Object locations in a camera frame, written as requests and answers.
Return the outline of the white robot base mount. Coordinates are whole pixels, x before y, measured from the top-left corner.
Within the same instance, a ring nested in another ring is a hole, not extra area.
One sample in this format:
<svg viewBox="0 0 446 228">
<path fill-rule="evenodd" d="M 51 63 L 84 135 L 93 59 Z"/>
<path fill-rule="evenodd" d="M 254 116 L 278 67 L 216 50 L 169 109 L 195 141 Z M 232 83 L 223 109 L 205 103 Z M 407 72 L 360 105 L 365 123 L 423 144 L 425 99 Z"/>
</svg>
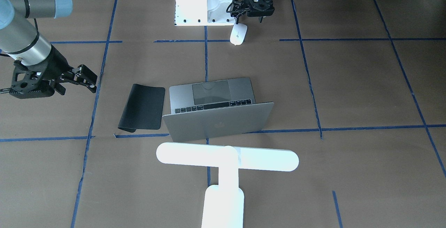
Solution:
<svg viewBox="0 0 446 228">
<path fill-rule="evenodd" d="M 235 18 L 226 10 L 232 0 L 175 0 L 174 25 L 234 25 Z"/>
</svg>

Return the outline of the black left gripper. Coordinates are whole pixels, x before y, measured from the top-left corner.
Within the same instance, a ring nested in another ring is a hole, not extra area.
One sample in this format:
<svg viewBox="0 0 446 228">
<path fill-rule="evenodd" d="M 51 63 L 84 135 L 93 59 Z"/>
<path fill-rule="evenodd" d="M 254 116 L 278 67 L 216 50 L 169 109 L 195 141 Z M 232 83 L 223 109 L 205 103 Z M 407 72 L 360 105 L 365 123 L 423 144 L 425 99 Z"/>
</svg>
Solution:
<svg viewBox="0 0 446 228">
<path fill-rule="evenodd" d="M 262 17 L 272 16 L 275 8 L 273 0 L 243 0 L 248 17 L 259 17 L 259 23 L 262 22 Z"/>
</svg>

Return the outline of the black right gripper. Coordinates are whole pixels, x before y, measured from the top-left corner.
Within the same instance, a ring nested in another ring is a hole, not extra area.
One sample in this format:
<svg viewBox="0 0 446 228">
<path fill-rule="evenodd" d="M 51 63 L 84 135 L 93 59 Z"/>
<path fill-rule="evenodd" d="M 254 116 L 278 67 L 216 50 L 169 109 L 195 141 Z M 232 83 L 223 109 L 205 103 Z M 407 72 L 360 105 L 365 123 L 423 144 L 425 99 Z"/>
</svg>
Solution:
<svg viewBox="0 0 446 228">
<path fill-rule="evenodd" d="M 74 69 L 57 49 L 51 49 L 49 56 L 35 65 L 33 71 L 40 72 L 34 85 L 35 91 L 49 91 L 50 88 L 54 91 L 65 91 L 65 87 L 60 83 L 81 85 L 92 93 L 97 90 L 97 75 L 83 64 Z"/>
</svg>

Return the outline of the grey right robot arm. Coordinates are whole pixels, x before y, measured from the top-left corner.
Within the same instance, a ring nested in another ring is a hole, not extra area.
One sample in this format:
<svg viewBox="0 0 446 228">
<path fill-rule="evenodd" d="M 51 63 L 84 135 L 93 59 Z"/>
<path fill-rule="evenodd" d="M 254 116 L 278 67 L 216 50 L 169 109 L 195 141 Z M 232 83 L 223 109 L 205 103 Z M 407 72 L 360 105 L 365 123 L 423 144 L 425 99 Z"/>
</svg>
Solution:
<svg viewBox="0 0 446 228">
<path fill-rule="evenodd" d="M 39 32 L 38 18 L 71 15 L 73 0 L 0 0 L 0 46 L 14 61 L 11 86 L 1 90 L 18 99 L 65 94 L 62 83 L 86 87 L 96 93 L 97 75 L 86 65 L 74 68 Z"/>
</svg>

